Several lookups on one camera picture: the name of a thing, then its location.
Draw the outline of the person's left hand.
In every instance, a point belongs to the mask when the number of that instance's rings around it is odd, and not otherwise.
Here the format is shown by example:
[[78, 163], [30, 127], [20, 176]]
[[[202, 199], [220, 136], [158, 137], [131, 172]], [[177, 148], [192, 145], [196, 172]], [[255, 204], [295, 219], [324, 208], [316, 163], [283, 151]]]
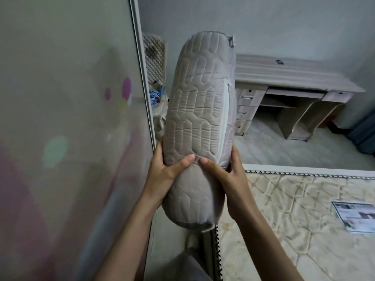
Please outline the person's left hand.
[[163, 138], [157, 143], [151, 159], [147, 179], [142, 192], [142, 199], [156, 210], [170, 190], [177, 176], [168, 176], [167, 167], [163, 163]]

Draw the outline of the person's right hand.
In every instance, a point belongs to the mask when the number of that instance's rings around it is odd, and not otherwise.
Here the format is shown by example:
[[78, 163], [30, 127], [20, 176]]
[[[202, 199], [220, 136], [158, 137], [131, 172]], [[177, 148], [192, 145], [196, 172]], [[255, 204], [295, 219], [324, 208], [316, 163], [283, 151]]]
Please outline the person's right hand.
[[218, 180], [227, 197], [229, 215], [236, 222], [244, 222], [256, 205], [251, 193], [239, 151], [232, 146], [227, 180]]

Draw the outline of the grey quilted pillow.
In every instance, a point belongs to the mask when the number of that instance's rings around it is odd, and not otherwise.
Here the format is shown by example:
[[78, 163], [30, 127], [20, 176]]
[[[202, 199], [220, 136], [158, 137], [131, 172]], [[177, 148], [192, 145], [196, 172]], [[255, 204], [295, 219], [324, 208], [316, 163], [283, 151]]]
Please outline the grey quilted pillow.
[[233, 36], [198, 32], [181, 49], [163, 133], [166, 166], [193, 154], [195, 161], [174, 180], [162, 208], [176, 225], [211, 230], [223, 211], [219, 181], [199, 163], [206, 157], [226, 170], [235, 134], [237, 94]]

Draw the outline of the person's right forearm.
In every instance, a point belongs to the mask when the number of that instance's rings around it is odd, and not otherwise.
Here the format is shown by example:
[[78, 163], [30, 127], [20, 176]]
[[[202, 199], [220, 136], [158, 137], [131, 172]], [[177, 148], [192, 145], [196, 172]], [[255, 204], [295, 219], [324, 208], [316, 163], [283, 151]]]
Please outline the person's right forearm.
[[234, 220], [261, 281], [304, 281], [255, 202], [242, 205]]

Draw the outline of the person's left forearm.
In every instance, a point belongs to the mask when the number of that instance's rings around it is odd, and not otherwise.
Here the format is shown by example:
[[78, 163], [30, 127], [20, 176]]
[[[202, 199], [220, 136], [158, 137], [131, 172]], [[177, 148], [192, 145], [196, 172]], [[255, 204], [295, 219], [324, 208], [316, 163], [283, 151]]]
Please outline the person's left forearm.
[[94, 281], [134, 281], [162, 198], [143, 193]]

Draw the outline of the white bag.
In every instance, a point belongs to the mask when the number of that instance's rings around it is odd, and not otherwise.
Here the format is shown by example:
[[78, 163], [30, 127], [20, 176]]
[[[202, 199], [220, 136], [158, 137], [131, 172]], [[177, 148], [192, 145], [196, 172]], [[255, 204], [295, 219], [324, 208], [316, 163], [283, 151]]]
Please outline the white bag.
[[164, 134], [167, 110], [168, 101], [163, 104], [158, 103], [152, 106], [153, 126], [156, 141], [160, 141]]

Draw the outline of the blue plastic bag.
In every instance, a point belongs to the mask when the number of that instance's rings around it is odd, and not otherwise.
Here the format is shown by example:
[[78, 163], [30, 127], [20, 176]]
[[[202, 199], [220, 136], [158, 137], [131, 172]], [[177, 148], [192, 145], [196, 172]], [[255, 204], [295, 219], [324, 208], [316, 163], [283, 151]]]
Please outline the blue plastic bag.
[[156, 83], [156, 85], [149, 84], [149, 96], [151, 105], [161, 103], [162, 97], [165, 94], [165, 86]]

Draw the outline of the beige quilted mattress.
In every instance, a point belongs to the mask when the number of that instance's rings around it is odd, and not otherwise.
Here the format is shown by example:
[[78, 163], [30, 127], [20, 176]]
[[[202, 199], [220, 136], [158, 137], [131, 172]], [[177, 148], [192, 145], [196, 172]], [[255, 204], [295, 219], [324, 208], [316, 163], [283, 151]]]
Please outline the beige quilted mattress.
[[375, 180], [247, 173], [256, 205], [305, 281], [375, 281], [375, 233], [353, 233], [332, 201], [375, 206]]

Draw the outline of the light wooden desk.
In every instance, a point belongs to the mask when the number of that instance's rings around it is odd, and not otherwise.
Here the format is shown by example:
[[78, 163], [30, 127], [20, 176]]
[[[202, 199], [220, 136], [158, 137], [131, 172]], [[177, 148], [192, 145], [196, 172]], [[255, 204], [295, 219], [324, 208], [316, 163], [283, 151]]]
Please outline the light wooden desk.
[[235, 80], [237, 136], [246, 134], [259, 107], [270, 107], [281, 109], [276, 122], [285, 139], [308, 141], [337, 107], [365, 92], [322, 62], [266, 56], [238, 54]]

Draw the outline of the cream lattice cushion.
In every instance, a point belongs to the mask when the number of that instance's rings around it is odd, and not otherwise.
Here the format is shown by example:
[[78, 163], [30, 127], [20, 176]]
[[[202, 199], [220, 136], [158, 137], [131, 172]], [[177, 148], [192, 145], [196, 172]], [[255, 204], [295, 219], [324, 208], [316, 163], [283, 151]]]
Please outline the cream lattice cushion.
[[142, 32], [149, 84], [166, 84], [167, 43], [152, 33]]

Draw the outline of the wardrobe sliding door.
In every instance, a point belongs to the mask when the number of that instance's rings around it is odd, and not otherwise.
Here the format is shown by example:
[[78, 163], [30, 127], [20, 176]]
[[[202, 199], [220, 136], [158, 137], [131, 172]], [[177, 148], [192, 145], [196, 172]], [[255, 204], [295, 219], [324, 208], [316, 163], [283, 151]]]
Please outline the wardrobe sliding door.
[[89, 281], [153, 155], [138, 0], [0, 0], [0, 281]]

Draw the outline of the mattress label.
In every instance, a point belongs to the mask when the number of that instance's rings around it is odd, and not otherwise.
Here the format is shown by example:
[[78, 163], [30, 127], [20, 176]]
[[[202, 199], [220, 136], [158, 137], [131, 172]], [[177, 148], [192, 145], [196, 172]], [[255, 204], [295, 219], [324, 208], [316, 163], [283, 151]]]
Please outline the mattress label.
[[364, 202], [331, 201], [346, 230], [375, 234], [375, 206]]

